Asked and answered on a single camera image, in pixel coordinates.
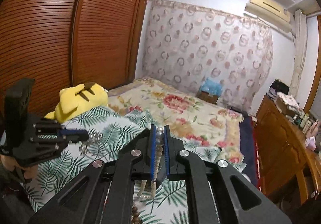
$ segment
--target white wall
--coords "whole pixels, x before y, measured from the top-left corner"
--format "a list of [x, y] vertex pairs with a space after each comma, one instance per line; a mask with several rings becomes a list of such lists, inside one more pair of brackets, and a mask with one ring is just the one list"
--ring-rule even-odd
[[[248, 0], [172, 0], [172, 1], [205, 6], [205, 7], [222, 10], [222, 11], [232, 13], [235, 15], [240, 15], [240, 16], [243, 16], [245, 4], [246, 2], [248, 2]], [[145, 24], [148, 22], [148, 17], [149, 15], [145, 15], [145, 20], [144, 20]], [[263, 96], [268, 91], [271, 83], [275, 79], [280, 79], [285, 84], [290, 85], [292, 74], [293, 74], [295, 48], [292, 40], [292, 35], [291, 34], [283, 35], [275, 30], [272, 30], [272, 38], [273, 38], [272, 69], [270, 71], [270, 74], [265, 84], [262, 86], [262, 88], [256, 94], [253, 100], [251, 113], [254, 113], [254, 114], [259, 108], [261, 101], [263, 99]], [[144, 39], [145, 39], [145, 33], [142, 32], [141, 43], [144, 42]]]
[[145, 35], [146, 35], [147, 27], [148, 27], [147, 24], [148, 24], [148, 19], [149, 19], [150, 7], [151, 7], [151, 2], [148, 1], [147, 5], [146, 5], [146, 10], [145, 10], [144, 21], [143, 21], [143, 24], [142, 24], [141, 38], [140, 38], [140, 41], [139, 41], [137, 62], [136, 62], [136, 71], [135, 71], [135, 79], [143, 77], [142, 57], [143, 57], [143, 54], [144, 54]]
[[305, 56], [304, 67], [301, 75], [296, 101], [300, 107], [304, 108], [310, 94], [314, 74], [317, 67], [318, 49], [319, 49], [319, 31], [317, 17], [307, 18], [307, 53]]

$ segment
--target human hand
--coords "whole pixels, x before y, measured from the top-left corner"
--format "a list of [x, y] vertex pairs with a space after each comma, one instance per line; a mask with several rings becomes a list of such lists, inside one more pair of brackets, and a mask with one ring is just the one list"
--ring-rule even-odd
[[24, 178], [27, 179], [33, 179], [37, 176], [38, 173], [38, 165], [34, 165], [32, 167], [21, 167], [17, 161], [15, 160], [15, 158], [10, 157], [10, 156], [5, 156], [5, 155], [0, 155], [1, 157], [1, 162], [3, 164], [3, 166], [9, 170], [9, 171], [14, 171], [15, 167], [18, 167], [22, 170], [24, 170]]

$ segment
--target bed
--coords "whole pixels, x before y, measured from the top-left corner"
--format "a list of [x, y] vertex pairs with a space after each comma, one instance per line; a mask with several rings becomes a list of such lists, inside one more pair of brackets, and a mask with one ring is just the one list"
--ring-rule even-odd
[[[80, 144], [69, 145], [62, 156], [39, 165], [36, 179], [25, 187], [35, 211], [59, 192], [94, 159], [117, 159], [118, 151], [151, 124], [169, 124], [171, 134], [203, 160], [228, 160], [239, 172], [246, 168], [240, 152], [243, 117], [198, 98], [183, 94], [152, 78], [143, 78], [109, 91], [109, 107], [95, 107], [64, 123], [70, 129], [100, 132], [103, 138], [81, 156]], [[137, 199], [140, 182], [135, 183], [134, 203], [144, 224], [176, 223], [188, 219], [185, 182], [165, 180], [154, 199]]]

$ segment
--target red fabric edge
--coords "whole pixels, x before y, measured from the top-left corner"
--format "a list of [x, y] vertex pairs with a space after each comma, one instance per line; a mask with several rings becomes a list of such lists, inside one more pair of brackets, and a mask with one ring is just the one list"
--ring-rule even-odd
[[252, 138], [254, 141], [254, 158], [255, 158], [255, 166], [256, 166], [256, 179], [257, 179], [257, 185], [256, 187], [261, 191], [261, 181], [260, 181], [260, 168], [259, 168], [259, 158], [258, 158], [258, 147], [257, 147], [257, 142], [256, 142], [256, 138], [255, 138], [255, 128], [254, 128], [254, 123], [251, 117], [251, 124], [253, 127], [253, 134], [252, 134]]

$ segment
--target yellow plush toy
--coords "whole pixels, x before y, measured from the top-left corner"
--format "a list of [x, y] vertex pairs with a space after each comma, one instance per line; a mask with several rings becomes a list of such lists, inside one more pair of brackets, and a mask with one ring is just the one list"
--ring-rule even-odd
[[63, 123], [96, 106], [107, 106], [107, 92], [97, 83], [84, 83], [59, 92], [60, 102], [45, 118]]

